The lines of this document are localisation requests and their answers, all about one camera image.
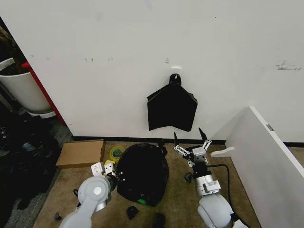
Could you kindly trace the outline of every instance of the black umbrella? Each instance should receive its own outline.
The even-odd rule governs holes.
[[[149,131],[165,126],[191,130],[198,102],[181,87],[180,75],[172,74],[168,85],[147,98]]]

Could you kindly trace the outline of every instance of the black bag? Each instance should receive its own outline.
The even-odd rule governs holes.
[[[169,177],[166,153],[165,147],[148,143],[129,147],[117,165],[117,192],[128,200],[156,206],[165,193]]]

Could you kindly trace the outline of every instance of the flower pot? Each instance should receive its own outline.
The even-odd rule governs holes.
[[[0,62],[0,71],[13,63],[15,63],[13,58]],[[29,114],[41,115],[53,111],[30,72],[20,75],[0,75],[0,82]]]

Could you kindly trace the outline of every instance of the black baseboard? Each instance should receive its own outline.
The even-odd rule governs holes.
[[[104,139],[106,141],[121,141],[121,142],[141,142],[141,143],[174,143],[174,139],[162,138],[128,138],[128,137],[90,137],[90,136],[73,136],[75,141]],[[212,140],[213,145],[225,145],[226,140]],[[179,139],[179,143],[202,144],[200,139]],[[287,147],[304,147],[304,142],[284,142]]]
[[[284,142],[287,147],[304,147],[304,142]]]

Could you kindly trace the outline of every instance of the beige carpet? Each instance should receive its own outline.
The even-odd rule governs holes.
[[[122,145],[125,148],[134,144],[133,142],[106,142],[106,154],[104,160],[108,159],[109,150],[115,145]],[[192,144],[181,144],[189,147]],[[168,154],[166,156],[169,166],[169,180],[165,195],[157,207],[148,207],[131,202],[112,192],[111,202],[102,211],[92,217],[93,228],[151,228],[155,213],[163,213],[166,216],[167,228],[204,228],[206,227],[197,213],[199,197],[195,192],[194,183],[187,183],[184,174],[192,171],[187,161],[182,159],[173,151],[173,144],[166,144]],[[208,153],[222,150],[225,146],[212,145]],[[295,156],[303,162],[303,148],[295,149]],[[258,228],[260,224],[252,209],[247,194],[237,175],[230,158],[210,158],[210,164],[224,163],[230,169],[230,188],[232,204],[239,216],[248,223],[251,228]],[[224,167],[211,168],[216,180],[221,184],[221,194],[227,199],[227,174]],[[58,228],[60,222],[54,220],[54,214],[59,212],[62,217],[72,212],[78,203],[73,189],[78,189],[80,184],[88,177],[91,177],[90,168],[75,168],[61,170],[53,189],[51,190],[44,207],[42,208],[34,228]],[[139,213],[133,220],[129,220],[126,210],[134,205]]]

